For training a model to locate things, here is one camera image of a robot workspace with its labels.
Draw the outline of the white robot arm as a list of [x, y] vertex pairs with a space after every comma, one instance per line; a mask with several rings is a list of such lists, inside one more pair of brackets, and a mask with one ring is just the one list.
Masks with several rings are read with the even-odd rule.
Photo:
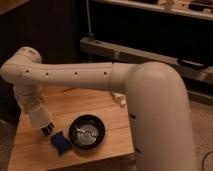
[[190, 104], [179, 73], [161, 62], [44, 64], [38, 51], [20, 48], [0, 67], [31, 123], [52, 123], [40, 100], [42, 84], [126, 96], [138, 171], [198, 171]]

